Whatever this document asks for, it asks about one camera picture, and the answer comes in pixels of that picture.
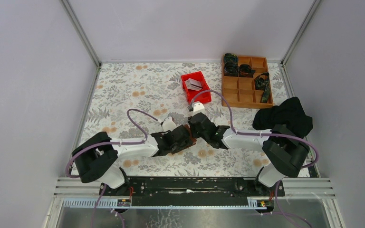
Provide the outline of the red plastic bin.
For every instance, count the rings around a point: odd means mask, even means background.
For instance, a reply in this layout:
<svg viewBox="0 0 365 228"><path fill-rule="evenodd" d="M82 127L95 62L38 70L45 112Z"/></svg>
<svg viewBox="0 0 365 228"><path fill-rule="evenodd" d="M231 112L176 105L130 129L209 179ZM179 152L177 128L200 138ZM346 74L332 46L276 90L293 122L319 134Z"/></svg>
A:
<svg viewBox="0 0 365 228"><path fill-rule="evenodd" d="M200 92L210 90L205 77L201 71L181 76L182 87L186 94L188 103Z"/></svg>

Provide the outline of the brown leather card holder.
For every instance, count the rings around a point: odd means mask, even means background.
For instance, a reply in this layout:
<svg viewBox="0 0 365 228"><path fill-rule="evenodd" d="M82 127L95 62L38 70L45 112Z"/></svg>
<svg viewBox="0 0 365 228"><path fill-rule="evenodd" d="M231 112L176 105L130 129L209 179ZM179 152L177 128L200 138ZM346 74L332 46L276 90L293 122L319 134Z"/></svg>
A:
<svg viewBox="0 0 365 228"><path fill-rule="evenodd" d="M188 131L189 135L190 135L190 140L191 140L191 145L187 146L187 148L192 147L196 144L197 139L193 137L193 134L191 132L190 126L188 124L184 125L185 129Z"/></svg>

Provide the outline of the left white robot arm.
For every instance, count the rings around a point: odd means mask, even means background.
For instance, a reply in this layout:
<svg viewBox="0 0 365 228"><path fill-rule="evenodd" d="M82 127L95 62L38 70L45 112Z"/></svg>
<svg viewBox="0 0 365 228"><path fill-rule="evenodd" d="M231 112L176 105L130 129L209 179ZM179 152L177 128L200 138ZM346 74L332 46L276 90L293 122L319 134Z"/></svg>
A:
<svg viewBox="0 0 365 228"><path fill-rule="evenodd" d="M112 139L106 132L99 132L71 153L67 169L74 164L77 175L68 173L71 178L80 178L82 183L99 181L106 184L116 195L128 191L127 175L122 168L115 166L117 160L133 157L157 157L175 154L195 145L187 125L177 126L166 132L157 132L146 138Z"/></svg>

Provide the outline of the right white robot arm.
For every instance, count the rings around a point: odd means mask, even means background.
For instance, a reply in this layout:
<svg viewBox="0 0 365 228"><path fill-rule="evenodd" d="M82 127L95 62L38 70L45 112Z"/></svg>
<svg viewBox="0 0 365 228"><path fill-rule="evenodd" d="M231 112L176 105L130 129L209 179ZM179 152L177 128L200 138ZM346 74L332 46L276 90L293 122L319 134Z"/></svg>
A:
<svg viewBox="0 0 365 228"><path fill-rule="evenodd" d="M231 126L216 125L203 113L188 118L193 137L202 138L215 149L246 149L263 151L270 163L257 174L254 191L267 195L285 177L295 178L309 153L310 147L283 125L275 125L271 132L239 131Z"/></svg>

